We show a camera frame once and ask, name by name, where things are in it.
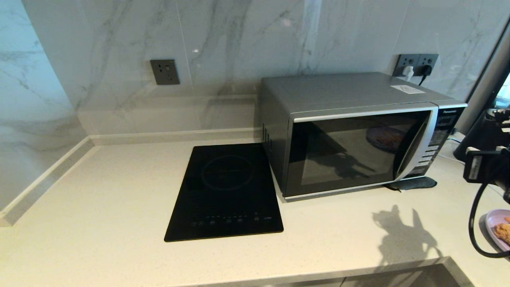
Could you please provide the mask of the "lilac plate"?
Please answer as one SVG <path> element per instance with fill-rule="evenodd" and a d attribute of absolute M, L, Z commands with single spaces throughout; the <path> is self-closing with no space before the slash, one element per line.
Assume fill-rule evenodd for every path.
<path fill-rule="evenodd" d="M 505 222 L 504 217 L 510 217 L 510 210 L 506 210 L 506 209 L 492 210 L 486 214 L 486 219 L 484 220 L 484 224 L 485 224 L 486 230 L 488 231 L 488 234 L 489 234 L 492 242 L 495 245 L 497 245 L 497 247 L 499 247 L 499 249 L 501 249 L 501 251 L 510 251 L 510 246 L 507 245 L 502 240 L 499 240 L 498 238 L 496 238 L 496 236 L 493 233 L 493 228 L 495 225 L 501 224 L 501 223 L 507 223 L 507 222 Z"/>

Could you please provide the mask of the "silver microwave oven body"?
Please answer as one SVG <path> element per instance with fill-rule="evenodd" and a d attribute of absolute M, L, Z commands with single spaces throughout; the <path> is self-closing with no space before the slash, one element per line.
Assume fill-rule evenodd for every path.
<path fill-rule="evenodd" d="M 425 93 L 406 94 L 391 85 L 408 85 Z M 379 72 L 263 78 L 257 102 L 261 140 L 279 189 L 286 180 L 292 125 L 296 118 L 347 113 L 348 109 L 365 111 L 373 108 L 396 109 L 402 105 L 417 106 L 419 103 L 436 105 L 439 113 L 432 138 L 417 166 L 403 179 L 406 180 L 426 175 L 467 107 L 462 100 Z M 328 194 L 290 200 L 283 198 L 291 201 Z"/>

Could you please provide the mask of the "black kettle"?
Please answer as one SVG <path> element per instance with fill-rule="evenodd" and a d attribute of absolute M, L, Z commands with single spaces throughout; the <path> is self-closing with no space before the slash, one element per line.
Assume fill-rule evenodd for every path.
<path fill-rule="evenodd" d="M 481 113 L 475 124 L 453 152 L 453 155 L 457 160 L 461 162 L 466 161 L 466 152 L 468 147 L 473 147 L 479 150 L 495 149 L 496 121 L 494 111 L 494 109 L 486 109 L 483 113 Z"/>

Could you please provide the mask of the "black power plug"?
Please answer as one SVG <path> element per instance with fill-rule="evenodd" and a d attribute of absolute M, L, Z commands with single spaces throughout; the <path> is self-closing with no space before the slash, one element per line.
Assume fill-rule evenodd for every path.
<path fill-rule="evenodd" d="M 422 78 L 421 78 L 421 81 L 418 84 L 419 86 L 421 86 L 422 83 L 426 80 L 426 78 L 431 75 L 432 66 L 431 65 L 423 66 L 421 72 L 422 72 Z"/>

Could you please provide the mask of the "white paper sticker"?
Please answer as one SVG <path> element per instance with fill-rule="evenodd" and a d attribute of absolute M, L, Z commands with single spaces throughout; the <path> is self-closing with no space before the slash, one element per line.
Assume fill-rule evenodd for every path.
<path fill-rule="evenodd" d="M 423 94 L 423 93 L 425 93 L 422 90 L 419 90 L 415 87 L 411 87 L 408 85 L 391 85 L 391 87 L 393 87 L 394 89 L 397 89 L 399 91 L 402 91 L 406 94 Z"/>

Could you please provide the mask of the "dark grey felt pad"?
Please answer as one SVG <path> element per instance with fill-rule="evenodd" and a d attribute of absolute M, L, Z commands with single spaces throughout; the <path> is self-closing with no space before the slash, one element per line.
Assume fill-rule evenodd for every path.
<path fill-rule="evenodd" d="M 430 177 L 406 179 L 398 182 L 384 184 L 384 187 L 392 191 L 407 191 L 413 189 L 429 189 L 437 185 L 437 182 Z"/>

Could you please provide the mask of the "fried chicken piece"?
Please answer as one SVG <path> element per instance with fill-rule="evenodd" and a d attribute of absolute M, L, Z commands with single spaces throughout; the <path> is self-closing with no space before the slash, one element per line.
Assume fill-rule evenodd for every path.
<path fill-rule="evenodd" d="M 499 240 L 502 240 L 510 246 L 510 224 L 501 223 L 497 224 L 493 228 L 493 233 Z"/>

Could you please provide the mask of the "grey cabinet door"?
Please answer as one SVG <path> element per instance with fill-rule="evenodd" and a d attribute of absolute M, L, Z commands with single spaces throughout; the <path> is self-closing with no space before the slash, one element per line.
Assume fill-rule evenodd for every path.
<path fill-rule="evenodd" d="M 370 275 L 352 276 L 344 279 L 340 287 L 460 287 L 442 265 Z"/>
<path fill-rule="evenodd" d="M 341 277 L 333 279 L 280 283 L 277 285 L 270 285 L 270 287 L 341 287 L 344 280 L 345 278 Z"/>

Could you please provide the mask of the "black induction cooktop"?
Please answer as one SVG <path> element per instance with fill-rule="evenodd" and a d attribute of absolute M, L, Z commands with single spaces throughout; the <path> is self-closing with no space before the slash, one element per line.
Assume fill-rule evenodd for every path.
<path fill-rule="evenodd" d="M 165 242 L 283 231 L 261 143 L 193 147 Z"/>

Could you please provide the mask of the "dark window frame post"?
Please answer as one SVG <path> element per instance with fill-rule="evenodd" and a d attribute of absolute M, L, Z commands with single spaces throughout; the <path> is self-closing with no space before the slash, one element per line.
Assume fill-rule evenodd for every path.
<path fill-rule="evenodd" d="M 496 88 L 504 82 L 504 77 L 508 73 L 510 73 L 510 18 L 467 98 L 468 106 L 455 126 L 458 132 L 466 134 L 470 130 L 479 115 L 497 96 Z"/>

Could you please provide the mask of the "dark grey wall socket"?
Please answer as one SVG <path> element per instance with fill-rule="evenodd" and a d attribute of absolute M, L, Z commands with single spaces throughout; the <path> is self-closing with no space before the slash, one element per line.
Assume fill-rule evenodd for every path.
<path fill-rule="evenodd" d="M 155 83 L 157 85 L 179 85 L 180 77 L 174 59 L 150 60 Z"/>
<path fill-rule="evenodd" d="M 431 65 L 433 70 L 438 58 L 439 58 L 438 54 L 420 54 L 419 59 L 414 68 L 414 76 L 422 77 L 421 70 L 422 67 L 425 65 Z"/>
<path fill-rule="evenodd" d="M 419 59 L 419 54 L 400 54 L 393 70 L 393 77 L 404 77 L 402 74 L 403 68 L 407 65 L 415 65 Z"/>

